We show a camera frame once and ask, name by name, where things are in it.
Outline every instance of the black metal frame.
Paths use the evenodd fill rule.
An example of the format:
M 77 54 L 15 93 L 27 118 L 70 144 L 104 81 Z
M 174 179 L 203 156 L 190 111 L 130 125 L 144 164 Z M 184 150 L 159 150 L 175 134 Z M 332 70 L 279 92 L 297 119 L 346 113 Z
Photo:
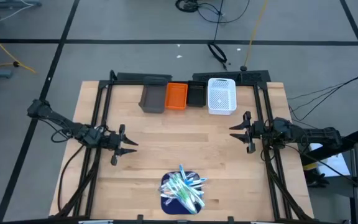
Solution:
M 94 110 L 93 110 L 93 115 L 92 115 L 92 121 L 91 121 L 91 125 L 95 126 L 96 122 L 97 122 L 97 117 L 98 117 L 98 113 L 99 113 L 99 107 L 101 104 L 101 98 L 102 98 L 102 92 L 103 90 L 107 87 L 107 93 L 106 93 L 106 100 L 104 102 L 104 108 L 103 108 L 103 115 L 102 115 L 102 120 L 101 120 L 101 125 L 106 124 L 106 120 L 107 120 L 107 114 L 108 114 L 108 109 L 109 109 L 109 105 L 110 105 L 110 98 L 111 98 L 111 92 L 112 92 L 112 88 L 113 85 L 143 85 L 143 82 L 140 81 L 120 81 L 120 80 L 101 80 L 99 81 L 99 85 L 98 85 L 98 92 L 96 94 L 96 101 L 94 104 Z M 265 101 L 265 105 L 266 105 L 266 110 L 267 110 L 267 119 L 270 122 L 273 121 L 273 113 L 272 113 L 272 108 L 270 105 L 270 98 L 269 98 L 269 92 L 267 89 L 267 84 L 266 82 L 249 82 L 249 83 L 237 83 L 237 86 L 251 86 L 254 89 L 254 95 L 255 95 L 255 105 L 257 108 L 257 116 L 259 120 L 264 121 L 264 117 L 263 117 L 263 112 L 262 112 L 262 105 L 260 102 L 260 94 L 259 94 L 259 90 L 261 89 L 264 95 L 264 101 Z M 264 141 L 262 141 L 263 143 L 263 147 L 264 149 L 264 156 L 265 157 L 269 157 L 269 146 L 266 145 L 266 143 Z M 276 166 L 277 166 L 277 173 L 278 173 L 278 178 L 280 179 L 281 183 L 283 184 L 284 187 L 285 186 L 285 176 L 284 176 L 284 171 L 283 171 L 283 166 L 282 166 L 282 161 L 281 161 L 281 156 L 280 156 L 280 151 L 277 148 L 273 149 L 274 154 L 275 154 L 275 162 L 276 162 Z M 95 162 L 97 163 L 97 165 L 99 165 L 99 160 L 100 160 L 100 153 L 101 153 L 101 149 L 96 149 L 95 152 Z M 82 182 L 85 178 L 85 174 L 88 171 L 88 166 L 90 163 L 90 155 L 91 155 L 91 149 L 86 149 L 85 152 L 85 157 L 84 157 L 84 161 L 83 161 L 83 167 L 81 170 L 81 176 L 80 176 L 80 182 Z M 269 161 L 265 161 L 265 165 L 266 165 L 266 169 L 269 170 L 271 163 Z M 277 193 L 276 193 L 276 188 L 275 188 L 275 184 L 272 180 L 272 178 L 268 175 L 268 184 L 269 184 L 269 191 L 270 191 L 270 197 L 271 197 L 271 201 L 272 201 L 272 210 L 273 210 L 273 217 L 275 220 L 279 220 L 280 219 L 280 211 L 278 209 L 278 201 L 277 201 Z M 92 179 L 91 183 L 90 183 L 90 187 L 89 187 L 89 192 L 88 192 L 88 199 L 87 199 L 87 203 L 86 203 L 86 211 L 85 211 L 85 216 L 86 217 L 90 217 L 91 215 L 91 210 L 92 210 L 92 204 L 93 204 L 93 197 L 94 197 L 94 190 L 95 190 L 95 186 L 96 186 L 96 179 L 97 179 L 97 173 L 94 176 L 94 178 Z M 292 219 L 292 213 L 291 213 L 291 208 L 286 200 L 286 198 L 283 196 L 283 204 L 284 204 L 284 211 L 285 211 L 285 217 L 286 219 Z M 78 216 L 79 215 L 79 211 L 80 211 L 80 206 L 81 206 L 81 199 L 78 200 L 77 204 L 74 207 L 74 211 L 73 211 L 73 216 Z

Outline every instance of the wire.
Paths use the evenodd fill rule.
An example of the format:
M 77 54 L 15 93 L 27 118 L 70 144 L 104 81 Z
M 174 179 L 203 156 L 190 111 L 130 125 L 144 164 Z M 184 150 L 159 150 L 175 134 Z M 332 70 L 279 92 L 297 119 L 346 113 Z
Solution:
M 258 20 L 256 21 L 256 25 L 254 27 L 254 31 L 252 31 L 252 35 L 251 35 L 251 39 L 249 41 L 249 45 L 248 45 L 248 49 L 247 49 L 247 55 L 246 55 L 246 60 L 244 62 L 244 66 L 247 66 L 247 62 L 248 62 L 248 58 L 250 57 L 251 54 L 251 48 L 252 48 L 252 41 L 254 40 L 255 36 L 256 36 L 256 31 L 258 29 L 258 26 L 260 24 L 260 21 L 262 20 L 262 16 L 264 15 L 264 12 L 266 10 L 266 5 L 268 3 L 269 0 L 265 0 L 264 5 L 262 6 L 262 10 L 259 13 L 259 17 Z
M 237 20 L 239 20 L 247 11 L 248 9 L 248 5 L 250 3 L 250 0 L 248 0 L 246 7 L 244 8 L 243 12 L 240 14 L 240 16 L 236 17 L 235 19 L 232 19 L 230 21 L 221 21 L 221 18 L 224 18 L 222 15 L 222 10 L 218 10 L 217 7 L 215 7 L 214 5 L 210 4 L 210 3 L 201 3 L 198 4 L 197 0 L 177 0 L 175 3 L 175 6 L 177 9 L 179 9 L 182 12 L 198 12 L 198 14 L 206 21 L 208 22 L 212 22 L 212 23 L 217 23 L 217 24 L 228 24 L 230 22 L 235 22 Z M 211 12 L 213 12 L 215 15 L 217 16 L 222 16 L 221 18 L 218 18 L 218 21 L 212 21 L 210 19 L 205 18 L 204 15 L 202 15 L 202 13 L 200 12 L 200 8 L 205 8 Z
M 24 65 L 24 64 L 23 64 L 22 62 L 20 62 L 17 58 L 15 58 L 15 56 L 13 56 L 11 53 L 9 53 L 9 52 L 5 49 L 5 47 L 2 46 L 2 44 L 0 44 L 0 48 L 2 48 L 3 51 L 5 51 L 5 53 L 7 53 L 8 56 L 10 56 L 10 58 L 13 59 L 13 61 L 17 62 L 18 66 L 24 67 L 25 69 L 30 70 L 32 73 L 36 73 L 36 71 L 35 71 L 34 69 L 32 69 L 32 68 L 30 68 L 30 67 Z
M 332 90 L 329 90 L 329 91 L 326 92 L 326 93 L 323 93 L 323 94 L 317 96 L 316 98 L 313 98 L 313 99 L 310 100 L 309 102 L 304 103 L 304 104 L 298 106 L 297 108 L 295 108 L 294 110 L 292 110 L 292 112 L 294 112 L 294 111 L 296 111 L 296 110 L 298 110 L 298 109 L 300 109 L 300 108 L 302 108 L 302 107 L 304 107 L 304 106 L 309 105 L 310 103 L 314 102 L 314 100 L 317 100 L 318 98 L 321 98 L 321 97 L 323 97 L 323 96 L 325 96 L 325 95 L 327 95 L 327 94 L 330 94 L 332 91 L 335 91 L 336 89 L 337 89 L 337 88 L 334 88 L 334 89 L 332 89 Z
M 34 5 L 32 5 L 32 4 L 28 4 L 28 3 L 26 3 L 26 2 L 25 2 L 25 1 L 23 1 L 23 0 L 21 0 L 21 1 L 22 1 L 24 4 L 28 5 L 28 6 L 23 7 L 23 8 L 21 8 L 21 9 L 17 10 L 16 12 L 12 13 L 12 14 L 11 14 L 11 15 L 9 15 L 9 16 L 3 17 L 2 19 L 0 19 L 0 22 L 2 22 L 2 21 L 4 21 L 5 19 L 8 19 L 8 18 L 10 18 L 10 17 L 12 17 L 12 16 L 16 15 L 17 13 L 19 13 L 19 12 L 23 11 L 24 9 L 28 9 L 28 8 L 30 8 L 30 7 L 32 7 L 32 6 L 34 6 Z
M 292 146 L 289 146 L 289 145 L 287 145 L 287 144 L 286 144 L 285 146 L 288 146 L 288 147 L 294 149 L 296 152 L 298 152 L 300 155 L 302 155 L 301 152 L 300 152 L 297 148 L 292 147 Z M 315 158 L 313 158 L 313 157 L 311 157 L 311 156 L 309 156 L 309 155 L 307 155 L 307 154 L 303 154 L 302 156 L 305 156 L 305 157 L 307 157 L 307 158 L 309 158 L 309 159 L 311 159 L 311 160 L 313 160 L 313 161 L 315 161 L 315 162 L 321 163 L 322 165 L 324 165 L 324 166 L 326 166 L 327 168 L 329 168 L 329 169 L 331 169 L 332 171 L 334 171 L 337 175 L 339 175 L 339 176 L 341 176 L 341 177 L 347 179 L 347 180 L 348 180 L 349 182 L 351 182 L 353 185 L 355 185 L 356 187 L 358 187 L 358 183 L 357 183 L 356 181 L 354 181 L 354 180 L 352 180 L 352 179 L 346 177 L 345 175 L 341 174 L 341 173 L 338 172 L 336 169 L 334 169 L 334 168 L 332 168 L 331 166 L 329 166 L 327 163 L 321 162 L 321 161 L 319 161 L 319 160 L 317 160 L 317 159 L 315 159 Z
M 319 92 L 321 92 L 321 91 L 328 90 L 328 89 L 330 89 L 330 88 L 338 87 L 338 86 L 340 86 L 340 85 L 342 85 L 342 84 L 344 84 L 344 82 L 343 82 L 343 83 L 340 83 L 340 84 L 337 84 L 337 85 L 329 86 L 329 87 L 324 88 L 324 89 L 322 89 L 322 90 L 317 90 L 317 91 L 313 91 L 313 92 L 311 92 L 311 93 L 302 94 L 302 95 L 299 95 L 299 96 L 296 96 L 296 97 L 292 97 L 292 98 L 287 98 L 287 100 L 295 100 L 295 99 L 300 98 L 300 97 L 302 97 L 302 96 L 308 96 L 308 95 L 312 95 L 313 93 L 319 93 Z
M 219 8 L 219 16 L 218 16 L 218 21 L 221 20 L 221 11 L 222 11 L 222 7 L 223 7 L 223 0 L 221 0 L 221 7 Z M 218 34 L 218 28 L 219 28 L 219 23 L 216 23 L 216 30 L 215 30 L 215 36 L 214 36 L 214 41 L 216 40 L 216 35 Z
M 275 158 L 275 154 L 273 154 L 273 156 L 272 157 L 270 157 L 270 153 L 269 153 L 269 158 L 267 159 L 267 160 L 265 160 L 263 157 L 262 157 L 262 154 L 265 152 L 265 149 L 262 149 L 261 150 L 261 152 L 260 152 L 260 159 L 262 160 L 262 161 L 264 161 L 264 162 L 271 162 L 274 158 Z
M 246 5 L 245 9 L 243 10 L 243 12 L 240 14 L 240 16 L 238 16 L 237 18 L 232 19 L 232 20 L 230 20 L 230 21 L 221 22 L 220 18 L 218 18 L 218 21 L 212 21 L 212 20 L 209 20 L 209 19 L 205 18 L 205 16 L 203 16 L 203 15 L 200 13 L 200 10 L 197 10 L 197 11 L 198 11 L 198 14 L 199 14 L 204 20 L 206 20 L 206 21 L 208 21 L 208 22 L 213 22 L 213 23 L 217 23 L 217 24 L 228 24 L 228 23 L 230 23 L 230 22 L 235 22 L 235 21 L 239 20 L 239 19 L 246 13 L 246 11 L 247 11 L 247 9 L 248 9 L 248 6 L 249 6 L 249 2 L 250 2 L 250 0 L 248 0 L 247 5 Z M 216 12 L 214 12 L 216 15 L 219 15 L 219 16 L 222 15 L 222 11 L 216 9 L 216 7 L 213 6 L 212 4 L 210 4 L 210 3 L 201 3 L 201 4 L 199 4 L 198 6 L 201 7 L 202 5 L 212 6 L 212 7 L 214 7 L 214 9 L 216 10 Z
M 71 162 L 71 160 L 74 159 L 74 157 L 76 155 L 78 155 L 78 153 L 80 153 L 81 149 L 84 148 L 84 145 L 82 145 L 76 152 L 74 152 L 74 154 L 68 159 L 68 161 L 66 162 L 65 166 L 63 167 L 63 170 L 62 170 L 62 173 L 60 174 L 60 180 L 59 180 L 59 188 L 58 188 L 58 191 L 57 191 L 57 208 L 59 210 L 59 212 L 62 211 L 62 208 L 60 206 L 60 196 L 62 194 L 62 185 L 63 185 L 63 176 L 65 174 L 65 171 L 69 165 L 69 163 Z
M 310 114 L 311 112 L 313 112 L 314 109 L 316 109 L 321 103 L 323 103 L 324 100 L 326 100 L 328 97 L 330 97 L 330 96 L 331 96 L 332 94 L 334 94 L 336 91 L 338 91 L 340 88 L 344 87 L 345 85 L 347 85 L 347 84 L 349 84 L 349 83 L 351 83 L 351 82 L 353 82 L 354 80 L 357 80 L 357 79 L 358 79 L 358 77 L 355 77 L 355 78 L 353 78 L 353 79 L 351 79 L 351 80 L 349 80 L 349 81 L 343 83 L 343 84 L 340 85 L 339 87 L 336 87 L 335 89 L 331 90 L 331 91 L 330 91 L 330 94 L 329 94 L 328 96 L 324 97 L 324 99 L 322 99 L 316 106 L 314 106 L 309 112 L 307 112 L 307 114 L 304 115 L 303 118 L 298 118 L 298 117 L 296 116 L 294 110 L 292 109 L 292 107 L 290 107 L 290 110 L 291 110 L 292 114 L 294 115 L 294 117 L 295 117 L 297 120 L 303 121 L 307 116 L 309 116 L 309 114 Z
M 57 133 L 59 133 L 61 136 L 63 136 L 64 138 L 67 138 L 67 136 L 63 133 L 61 133 L 57 128 L 55 128 L 51 123 L 49 123 L 48 121 L 44 120 L 44 119 L 38 119 L 39 121 L 42 121 L 44 123 L 46 123 L 47 125 L 49 125 L 51 128 L 53 128 L 53 130 L 55 130 Z
M 54 137 L 56 136 L 56 134 L 62 134 L 62 131 L 70 131 L 70 129 L 67 129 L 67 128 L 62 128 L 62 129 L 59 129 L 59 130 L 56 130 L 50 137 L 50 140 L 53 142 L 53 143 L 62 143 L 62 142 L 66 142 L 68 141 L 70 138 L 68 136 L 65 135 L 65 138 L 63 140 L 55 140 Z

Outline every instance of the white plastic basket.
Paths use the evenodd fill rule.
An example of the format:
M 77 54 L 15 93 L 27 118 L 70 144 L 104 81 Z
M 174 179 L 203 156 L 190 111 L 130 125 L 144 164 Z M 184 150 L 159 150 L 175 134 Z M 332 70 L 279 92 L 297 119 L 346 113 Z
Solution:
M 208 113 L 230 115 L 237 109 L 236 83 L 227 78 L 208 80 Z

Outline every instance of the orange plastic tray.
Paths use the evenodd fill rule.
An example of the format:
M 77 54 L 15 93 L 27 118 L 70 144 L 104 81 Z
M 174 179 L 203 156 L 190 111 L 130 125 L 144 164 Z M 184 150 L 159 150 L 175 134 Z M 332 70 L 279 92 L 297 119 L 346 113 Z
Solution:
M 168 83 L 167 96 L 165 97 L 165 109 L 186 109 L 187 84 Z

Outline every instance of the wooden table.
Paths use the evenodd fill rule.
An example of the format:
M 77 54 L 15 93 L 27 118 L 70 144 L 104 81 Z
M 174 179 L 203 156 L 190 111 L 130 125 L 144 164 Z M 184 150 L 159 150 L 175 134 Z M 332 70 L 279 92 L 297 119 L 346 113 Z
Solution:
M 90 124 L 97 86 L 98 82 L 83 82 L 74 121 Z M 251 111 L 253 118 L 257 118 L 252 87 L 237 86 L 237 110 L 230 116 L 210 115 L 207 106 L 165 110 L 163 114 L 143 113 L 138 105 L 142 89 L 140 85 L 112 88 L 108 126 L 118 130 L 120 124 L 125 124 L 128 138 L 139 146 L 129 146 L 138 151 L 120 157 L 116 167 L 110 164 L 112 152 L 102 150 L 91 217 L 134 220 L 143 214 L 145 220 L 224 221 L 233 216 L 236 221 L 273 221 L 265 164 L 260 159 L 260 140 L 255 141 L 257 151 L 247 154 L 247 145 L 229 135 L 243 133 L 229 127 L 241 123 L 245 111 Z M 290 119 L 283 84 L 268 83 L 268 92 L 273 116 Z M 262 92 L 260 97 L 266 118 Z M 62 167 L 79 147 L 74 140 L 67 143 Z M 299 154 L 288 147 L 281 150 L 281 155 L 287 188 L 312 217 Z M 84 151 L 72 160 L 65 172 L 62 205 L 78 186 L 83 156 Z M 178 170 L 179 164 L 183 164 L 185 170 L 209 178 L 203 189 L 206 206 L 197 215 L 167 215 L 161 209 L 157 191 L 161 178 L 167 172 Z M 56 193 L 50 214 L 57 213 Z M 87 194 L 86 190 L 82 214 Z M 284 217 L 281 194 L 277 198 Z

